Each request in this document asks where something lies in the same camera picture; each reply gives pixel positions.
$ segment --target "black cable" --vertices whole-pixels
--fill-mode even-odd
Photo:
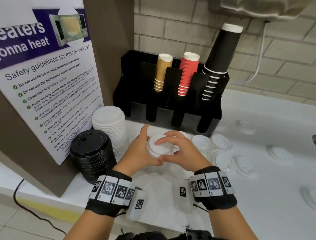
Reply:
[[[206,211],[206,212],[209,212],[209,211],[207,211],[205,208],[202,208],[202,207],[196,205],[195,203],[193,203],[193,206],[198,207],[198,208],[201,208],[202,210],[204,210],[204,211]]]
[[[23,181],[24,181],[24,178],[23,178],[22,181],[18,184],[18,186],[16,187],[16,189],[15,189],[15,191],[14,191],[14,193],[13,193],[13,200],[14,200],[14,202],[15,202],[20,208],[23,208],[24,210],[26,210],[26,211],[28,211],[29,213],[33,214],[35,217],[37,217],[37,218],[40,219],[40,220],[47,221],[53,228],[55,228],[56,230],[62,232],[62,233],[65,234],[65,235],[67,235],[66,232],[64,232],[63,230],[61,230],[61,229],[55,227],[55,226],[51,223],[51,221],[49,221],[48,219],[39,217],[39,216],[38,216],[37,214],[35,214],[34,212],[32,212],[32,211],[29,210],[28,208],[26,208],[26,207],[24,207],[24,206],[22,206],[21,204],[18,203],[18,201],[16,200],[16,192],[18,191],[18,189],[19,189],[19,187],[21,186],[21,184],[23,183]]]
[[[119,215],[124,215],[124,214],[126,214],[126,212],[121,212],[118,215],[116,215],[115,218],[118,217]]]

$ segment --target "black lid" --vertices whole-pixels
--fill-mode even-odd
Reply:
[[[100,130],[89,129],[78,134],[71,142],[70,152],[77,157],[93,156],[109,144],[109,136]]]

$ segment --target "microwave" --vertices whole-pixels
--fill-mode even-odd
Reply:
[[[88,37],[87,25],[83,14],[50,14],[49,19],[60,47],[68,42]]]

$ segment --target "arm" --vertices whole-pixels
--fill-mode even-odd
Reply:
[[[170,131],[165,135],[167,137],[159,139],[155,144],[169,142],[177,145],[180,150],[174,155],[162,155],[158,160],[176,163],[192,172],[212,165],[180,132]],[[209,216],[215,237],[229,240],[258,240],[237,206],[225,210],[211,210]]]
[[[132,177],[136,172],[147,166],[161,166],[163,163],[151,157],[147,150],[147,129],[142,127],[139,136],[130,144],[124,156],[113,170]],[[85,210],[64,240],[103,240],[108,239],[113,227],[114,218],[99,215]]]

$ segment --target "white brick wall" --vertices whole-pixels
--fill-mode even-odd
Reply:
[[[261,20],[211,13],[207,0],[134,0],[134,48],[181,58],[194,52],[205,62],[222,24],[244,27],[230,69],[227,88],[316,105],[316,0],[295,20],[268,25],[259,74],[255,71]]]

